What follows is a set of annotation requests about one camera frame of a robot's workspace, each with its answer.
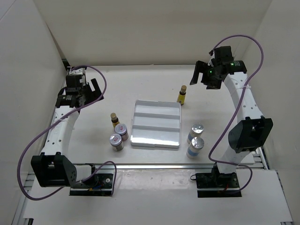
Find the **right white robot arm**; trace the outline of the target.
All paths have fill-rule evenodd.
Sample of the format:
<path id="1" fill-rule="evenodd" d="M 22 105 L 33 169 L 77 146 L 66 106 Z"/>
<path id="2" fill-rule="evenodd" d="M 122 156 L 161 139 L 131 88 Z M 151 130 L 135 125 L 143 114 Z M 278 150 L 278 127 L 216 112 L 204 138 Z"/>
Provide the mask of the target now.
<path id="1" fill-rule="evenodd" d="M 224 84 L 235 107 L 233 119 L 237 120 L 237 124 L 231 130 L 225 130 L 229 147 L 220 159 L 215 160 L 210 176 L 212 185 L 220 188 L 247 155 L 264 145 L 273 121 L 265 118 L 258 108 L 248 85 L 247 69 L 243 61 L 228 61 L 219 65 L 215 61 L 197 61 L 191 85 L 198 82 L 199 74 L 202 74 L 201 82 L 208 89 L 219 89 Z"/>

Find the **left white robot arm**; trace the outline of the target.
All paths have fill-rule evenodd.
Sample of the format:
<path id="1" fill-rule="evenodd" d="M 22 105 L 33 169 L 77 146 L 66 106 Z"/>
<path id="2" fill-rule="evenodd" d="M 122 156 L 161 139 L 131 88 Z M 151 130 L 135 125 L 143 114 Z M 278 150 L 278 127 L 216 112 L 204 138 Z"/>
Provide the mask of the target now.
<path id="1" fill-rule="evenodd" d="M 74 187 L 78 181 L 92 188 L 98 183 L 91 167 L 76 167 L 68 159 L 71 134 L 80 114 L 80 107 L 101 95 L 96 79 L 86 81 L 82 69 L 66 76 L 66 86 L 60 90 L 55 104 L 54 127 L 48 132 L 40 155 L 33 156 L 31 166 L 41 187 Z"/>

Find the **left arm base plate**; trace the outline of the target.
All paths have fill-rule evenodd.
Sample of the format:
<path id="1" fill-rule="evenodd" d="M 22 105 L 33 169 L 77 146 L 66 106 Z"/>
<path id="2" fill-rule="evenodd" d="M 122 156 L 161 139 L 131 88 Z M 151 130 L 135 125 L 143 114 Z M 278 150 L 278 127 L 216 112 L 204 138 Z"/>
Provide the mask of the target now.
<path id="1" fill-rule="evenodd" d="M 114 172 L 96 173 L 86 182 L 76 183 L 70 188 L 70 196 L 112 196 Z"/>

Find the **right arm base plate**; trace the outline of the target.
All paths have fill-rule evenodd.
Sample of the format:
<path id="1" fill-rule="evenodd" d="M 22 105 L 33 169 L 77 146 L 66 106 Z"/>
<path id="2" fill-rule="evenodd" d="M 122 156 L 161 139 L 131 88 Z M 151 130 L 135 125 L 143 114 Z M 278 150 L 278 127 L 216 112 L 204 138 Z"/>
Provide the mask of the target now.
<path id="1" fill-rule="evenodd" d="M 198 198 L 242 197 L 235 172 L 216 180 L 214 180 L 212 173 L 196 173 L 195 181 Z"/>

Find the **yellow bottle near left arm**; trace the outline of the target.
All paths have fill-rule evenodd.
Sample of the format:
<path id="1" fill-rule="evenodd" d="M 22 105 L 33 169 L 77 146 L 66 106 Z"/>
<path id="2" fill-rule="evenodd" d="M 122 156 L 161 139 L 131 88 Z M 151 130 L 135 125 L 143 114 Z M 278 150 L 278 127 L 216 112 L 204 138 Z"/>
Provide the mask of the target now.
<path id="1" fill-rule="evenodd" d="M 116 127 L 117 124 L 120 124 L 119 118 L 117 117 L 116 113 L 113 112 L 110 114 L 110 116 L 113 127 Z"/>

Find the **yellow bottle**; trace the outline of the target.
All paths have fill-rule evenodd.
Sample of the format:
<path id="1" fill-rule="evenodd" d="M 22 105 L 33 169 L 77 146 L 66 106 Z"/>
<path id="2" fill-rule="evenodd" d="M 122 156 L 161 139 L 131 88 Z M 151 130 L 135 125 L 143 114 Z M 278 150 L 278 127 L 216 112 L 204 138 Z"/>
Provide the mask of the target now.
<path id="1" fill-rule="evenodd" d="M 180 105 L 184 105 L 186 91 L 187 91 L 186 85 L 182 85 L 177 97 L 177 102 L 180 103 Z"/>

